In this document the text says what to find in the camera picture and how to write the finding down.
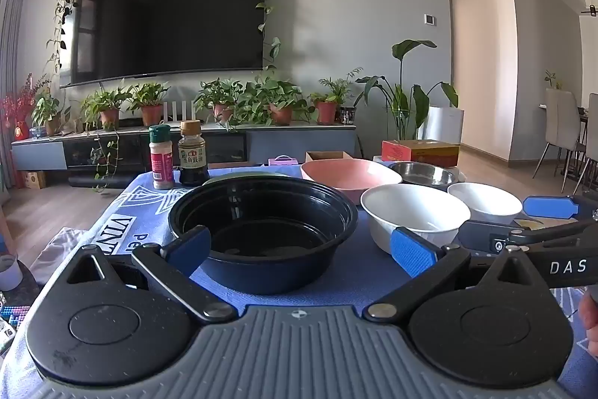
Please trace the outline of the person's right hand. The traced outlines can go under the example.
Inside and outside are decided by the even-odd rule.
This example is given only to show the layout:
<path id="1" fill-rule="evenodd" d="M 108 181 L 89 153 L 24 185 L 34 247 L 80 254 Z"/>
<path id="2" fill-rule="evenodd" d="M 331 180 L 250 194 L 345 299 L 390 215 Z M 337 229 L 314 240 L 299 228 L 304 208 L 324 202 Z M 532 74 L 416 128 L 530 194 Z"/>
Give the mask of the person's right hand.
<path id="1" fill-rule="evenodd" d="M 598 308 L 590 290 L 585 291 L 579 303 L 579 316 L 586 330 L 587 349 L 591 356 L 598 356 Z"/>

